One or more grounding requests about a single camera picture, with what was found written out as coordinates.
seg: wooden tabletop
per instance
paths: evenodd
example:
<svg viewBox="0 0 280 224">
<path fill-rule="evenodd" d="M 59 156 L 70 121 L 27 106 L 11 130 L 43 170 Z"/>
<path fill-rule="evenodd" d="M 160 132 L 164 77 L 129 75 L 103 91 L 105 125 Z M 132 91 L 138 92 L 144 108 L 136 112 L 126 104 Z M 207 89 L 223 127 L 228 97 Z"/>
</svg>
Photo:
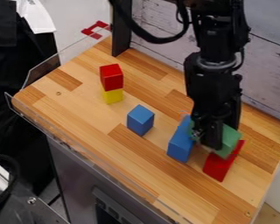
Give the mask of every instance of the wooden tabletop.
<svg viewBox="0 0 280 224">
<path fill-rule="evenodd" d="M 110 53 L 108 38 L 21 90 L 13 105 L 64 141 L 71 138 L 68 144 L 180 223 L 182 216 L 192 223 L 250 223 L 280 164 L 280 121 L 243 105 L 246 143 L 219 183 L 202 172 L 207 152 L 199 146 L 187 164 L 166 155 L 181 114 L 193 106 L 183 74 L 133 49 L 117 58 Z M 112 63 L 124 72 L 124 101 L 107 105 L 99 67 Z M 144 137 L 126 128 L 137 104 L 156 114 Z"/>
</svg>

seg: green block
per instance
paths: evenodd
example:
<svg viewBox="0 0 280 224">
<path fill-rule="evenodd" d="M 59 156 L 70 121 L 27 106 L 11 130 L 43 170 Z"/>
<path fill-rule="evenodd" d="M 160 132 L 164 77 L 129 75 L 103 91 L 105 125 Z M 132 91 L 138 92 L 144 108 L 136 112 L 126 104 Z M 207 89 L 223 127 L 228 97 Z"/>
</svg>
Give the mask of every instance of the green block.
<svg viewBox="0 0 280 224">
<path fill-rule="evenodd" d="M 199 142 L 200 138 L 198 136 L 193 136 L 193 128 L 194 128 L 195 122 L 193 120 L 190 120 L 189 126 L 188 126 L 188 134 L 189 137 L 194 140 L 195 142 Z"/>
<path fill-rule="evenodd" d="M 220 150 L 214 150 L 213 153 L 217 154 L 221 158 L 228 158 L 228 155 L 235 149 L 241 139 L 242 134 L 229 127 L 228 125 L 223 125 L 223 146 Z"/>
</svg>

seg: black jacket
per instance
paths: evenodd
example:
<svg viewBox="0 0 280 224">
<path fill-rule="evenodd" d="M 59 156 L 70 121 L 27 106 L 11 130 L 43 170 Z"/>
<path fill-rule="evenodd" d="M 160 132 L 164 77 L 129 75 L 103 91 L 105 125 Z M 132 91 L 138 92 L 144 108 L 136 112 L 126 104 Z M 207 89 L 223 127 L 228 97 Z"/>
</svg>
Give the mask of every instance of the black jacket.
<svg viewBox="0 0 280 224">
<path fill-rule="evenodd" d="M 25 180 L 39 186 L 37 191 L 47 182 L 39 183 L 41 178 L 52 176 L 46 138 L 8 108 L 4 92 L 18 92 L 29 70 L 56 52 L 52 33 L 34 35 L 16 13 L 16 2 L 0 0 L 0 153 L 21 164 Z"/>
</svg>

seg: black cable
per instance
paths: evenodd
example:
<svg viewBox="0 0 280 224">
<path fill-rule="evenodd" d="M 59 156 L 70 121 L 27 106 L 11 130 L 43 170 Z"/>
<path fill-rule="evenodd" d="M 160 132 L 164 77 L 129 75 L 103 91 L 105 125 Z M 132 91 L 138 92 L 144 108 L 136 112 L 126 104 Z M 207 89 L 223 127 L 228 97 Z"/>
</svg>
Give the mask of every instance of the black cable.
<svg viewBox="0 0 280 224">
<path fill-rule="evenodd" d="M 117 0 L 109 0 L 110 3 L 113 5 L 114 9 L 118 12 L 118 14 L 122 17 L 125 24 L 140 38 L 152 43 L 152 44 L 166 44 L 173 42 L 177 39 L 183 37 L 187 30 L 189 29 L 190 21 L 189 21 L 189 14 L 184 4 L 184 0 L 177 0 L 177 7 L 178 13 L 183 19 L 183 30 L 173 37 L 168 38 L 159 38 L 155 37 L 145 29 L 143 29 L 140 25 L 138 25 L 131 16 L 128 16 L 121 5 L 118 3 Z"/>
<path fill-rule="evenodd" d="M 180 19 L 179 19 L 179 7 L 177 6 L 177 11 L 176 11 L 176 13 L 175 13 L 175 18 L 177 19 L 177 21 L 180 23 L 180 24 L 183 24 L 183 21 L 181 21 Z"/>
</svg>

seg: cube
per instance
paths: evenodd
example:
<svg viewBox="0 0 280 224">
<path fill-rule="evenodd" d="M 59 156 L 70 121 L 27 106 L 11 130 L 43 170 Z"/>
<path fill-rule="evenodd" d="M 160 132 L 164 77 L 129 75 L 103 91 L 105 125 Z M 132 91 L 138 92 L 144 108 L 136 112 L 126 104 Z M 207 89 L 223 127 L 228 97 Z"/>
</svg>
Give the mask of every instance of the cube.
<svg viewBox="0 0 280 224">
<path fill-rule="evenodd" d="M 217 154 L 221 158 L 228 158 L 229 154 L 235 149 L 235 146 L 238 144 L 241 139 L 242 134 L 229 127 L 228 125 L 223 125 L 223 146 L 220 150 L 214 150 L 213 153 Z"/>
<path fill-rule="evenodd" d="M 128 128 L 139 136 L 145 135 L 153 126 L 155 114 L 142 105 L 137 105 L 128 114 Z"/>
<path fill-rule="evenodd" d="M 185 126 L 179 126 L 169 142 L 167 155 L 186 163 L 194 144 L 195 142 L 189 137 Z"/>
<path fill-rule="evenodd" d="M 101 84 L 105 91 L 123 88 L 123 72 L 119 65 L 100 67 Z"/>
<path fill-rule="evenodd" d="M 102 88 L 102 98 L 107 104 L 120 102 L 123 100 L 123 89 L 119 88 L 116 90 L 105 91 Z"/>
<path fill-rule="evenodd" d="M 213 179 L 216 179 L 220 182 L 224 180 L 226 175 L 228 174 L 228 170 L 231 165 L 235 161 L 237 155 L 240 153 L 242 146 L 244 145 L 244 141 L 240 140 L 236 145 L 234 151 L 229 154 L 227 159 L 219 157 L 213 152 L 206 159 L 206 163 L 203 167 L 203 172 L 210 176 Z"/>
<path fill-rule="evenodd" d="M 178 126 L 178 129 L 183 129 L 187 132 L 188 136 L 194 141 L 198 142 L 199 138 L 193 136 L 194 121 L 191 119 L 190 115 L 186 115 L 183 121 Z"/>
</svg>

